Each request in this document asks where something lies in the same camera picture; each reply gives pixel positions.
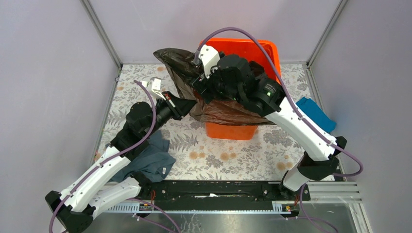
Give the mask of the black plastic trash bag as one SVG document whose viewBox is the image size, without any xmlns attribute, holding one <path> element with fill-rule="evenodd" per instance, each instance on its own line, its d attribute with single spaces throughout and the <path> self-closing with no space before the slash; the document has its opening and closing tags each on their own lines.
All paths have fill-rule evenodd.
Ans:
<svg viewBox="0 0 412 233">
<path fill-rule="evenodd" d="M 225 126 L 267 126 L 274 125 L 268 119 L 245 109 L 235 100 L 225 98 L 217 92 L 200 91 L 191 83 L 203 73 L 202 66 L 195 66 L 195 54 L 178 48 L 163 48 L 153 55 L 165 65 L 180 98 L 196 100 L 197 104 L 189 115 L 202 123 L 214 123 Z"/>
</svg>

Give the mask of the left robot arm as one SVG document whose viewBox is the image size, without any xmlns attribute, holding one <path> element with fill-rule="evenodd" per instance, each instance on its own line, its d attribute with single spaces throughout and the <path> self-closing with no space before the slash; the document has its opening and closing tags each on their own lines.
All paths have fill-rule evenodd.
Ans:
<svg viewBox="0 0 412 233">
<path fill-rule="evenodd" d="M 110 142 L 105 153 L 75 182 L 61 192 L 50 191 L 45 201 L 68 233 L 82 233 L 101 213 L 122 201 L 149 197 L 149 180 L 141 172 L 106 189 L 101 188 L 121 169 L 148 147 L 148 139 L 168 120 L 181 120 L 196 105 L 162 92 L 156 101 L 137 102 L 126 115 L 123 128 Z"/>
</svg>

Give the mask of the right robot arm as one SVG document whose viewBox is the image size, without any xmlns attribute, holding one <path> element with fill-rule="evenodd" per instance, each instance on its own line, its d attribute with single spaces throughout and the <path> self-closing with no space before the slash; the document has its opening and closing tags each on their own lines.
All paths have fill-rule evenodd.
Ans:
<svg viewBox="0 0 412 233">
<path fill-rule="evenodd" d="M 281 84 L 268 77 L 262 66 L 238 55 L 196 54 L 198 74 L 189 84 L 207 103 L 232 100 L 249 112 L 285 130 L 303 149 L 300 162 L 286 172 L 279 195 L 291 200 L 309 180 L 321 180 L 335 172 L 343 137 L 334 137 L 318 126 L 289 100 Z"/>
</svg>

